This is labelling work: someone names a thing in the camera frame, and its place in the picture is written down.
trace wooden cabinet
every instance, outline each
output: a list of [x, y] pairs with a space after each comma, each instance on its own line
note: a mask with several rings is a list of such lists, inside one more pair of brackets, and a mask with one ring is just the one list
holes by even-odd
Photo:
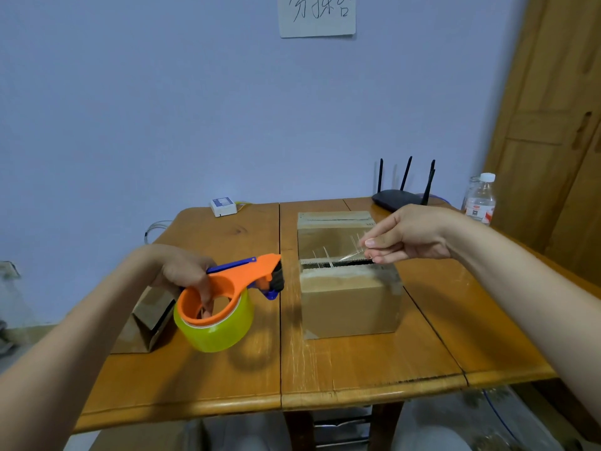
[[485, 170], [493, 226], [601, 284], [601, 0], [530, 0]]

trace paper sign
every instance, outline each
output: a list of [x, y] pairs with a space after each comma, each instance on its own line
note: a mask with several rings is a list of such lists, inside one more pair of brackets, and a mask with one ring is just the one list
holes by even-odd
[[355, 0], [278, 0], [282, 38], [355, 34]]

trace router antenna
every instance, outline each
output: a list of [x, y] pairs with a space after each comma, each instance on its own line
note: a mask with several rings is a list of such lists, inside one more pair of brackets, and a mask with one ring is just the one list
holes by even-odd
[[411, 160], [413, 156], [409, 157], [409, 161], [407, 161], [407, 167], [405, 168], [405, 175], [403, 175], [403, 182], [401, 183], [401, 191], [405, 188], [405, 181], [407, 180], [407, 174], [409, 174], [409, 168], [411, 167]]
[[382, 189], [382, 169], [384, 168], [384, 159], [380, 158], [380, 176], [378, 177], [378, 193]]
[[435, 169], [430, 170], [430, 177], [428, 178], [428, 185], [425, 186], [424, 196], [421, 198], [421, 205], [428, 205], [428, 199], [430, 198], [430, 185], [432, 185], [432, 179], [434, 178]]

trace person's left hand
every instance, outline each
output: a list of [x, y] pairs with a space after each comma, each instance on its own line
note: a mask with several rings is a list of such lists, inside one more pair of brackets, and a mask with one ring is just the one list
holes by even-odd
[[196, 288], [203, 302], [203, 318], [213, 313], [213, 296], [208, 281], [207, 269], [215, 266], [215, 261], [207, 256], [199, 256], [171, 245], [154, 243], [146, 245], [146, 250], [158, 261], [161, 267], [149, 286], [170, 291], [174, 297], [180, 294], [180, 287]]

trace white box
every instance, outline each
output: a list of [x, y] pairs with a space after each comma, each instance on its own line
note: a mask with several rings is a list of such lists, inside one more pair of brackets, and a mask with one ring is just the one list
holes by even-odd
[[215, 216], [232, 215], [238, 212], [236, 203], [228, 197], [211, 200], [210, 204]]

